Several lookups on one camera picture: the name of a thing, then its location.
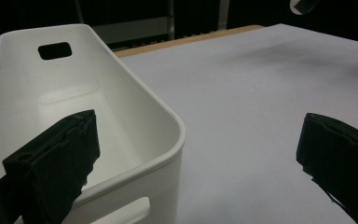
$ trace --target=bin handle hole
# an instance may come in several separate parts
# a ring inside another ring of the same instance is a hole
[[[71,46],[67,42],[40,46],[37,51],[43,60],[66,58],[72,55]]]

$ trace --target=gray tabletop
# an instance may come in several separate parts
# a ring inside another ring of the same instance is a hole
[[[280,24],[121,60],[187,127],[178,224],[354,223],[296,148],[307,113],[358,129],[358,42]]]

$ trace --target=wooden table edge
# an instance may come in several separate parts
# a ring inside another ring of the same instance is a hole
[[[216,31],[216,32],[212,32],[212,33],[209,33],[206,35],[195,35],[195,36],[191,36],[191,37],[175,39],[175,40],[161,42],[161,43],[157,43],[157,44],[146,45],[146,46],[142,46],[142,47],[134,48],[134,49],[123,49],[123,50],[116,51],[115,54],[118,56],[118,58],[122,58],[122,57],[131,56],[134,54],[145,53],[145,52],[156,50],[156,49],[165,49],[165,48],[169,48],[169,47],[173,47],[173,46],[183,45],[183,44],[206,40],[206,39],[212,39],[212,38],[225,36],[225,35],[235,35],[238,33],[261,29],[263,27],[264,26],[261,26],[261,25],[242,26],[242,27],[234,28],[234,29]]]

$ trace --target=white plastic bin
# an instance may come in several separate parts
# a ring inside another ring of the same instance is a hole
[[[70,46],[44,60],[41,46]],[[94,109],[101,158],[64,223],[174,223],[183,122],[85,24],[0,36],[2,160],[59,119]]]

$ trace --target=white container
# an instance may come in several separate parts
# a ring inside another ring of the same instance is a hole
[[[39,47],[57,43],[72,54],[42,59]],[[0,36],[0,178],[5,157],[88,109],[97,115],[101,157],[64,223],[174,223],[183,122],[88,25]]]

